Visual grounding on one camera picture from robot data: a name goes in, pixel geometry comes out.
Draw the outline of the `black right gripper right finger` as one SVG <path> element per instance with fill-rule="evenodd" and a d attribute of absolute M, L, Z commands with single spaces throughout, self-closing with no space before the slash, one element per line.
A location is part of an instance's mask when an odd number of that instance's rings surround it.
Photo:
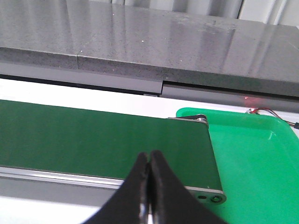
<path fill-rule="evenodd" d="M 183 186 L 159 150 L 150 153 L 149 195 L 155 224 L 224 224 Z"/>

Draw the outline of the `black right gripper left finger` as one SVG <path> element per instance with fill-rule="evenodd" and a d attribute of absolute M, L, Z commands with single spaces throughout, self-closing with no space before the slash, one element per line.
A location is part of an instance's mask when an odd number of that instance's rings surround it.
<path fill-rule="evenodd" d="M 146 153 L 140 153 L 120 188 L 85 223 L 146 224 L 149 213 L 148 177 L 148 158 Z"/>

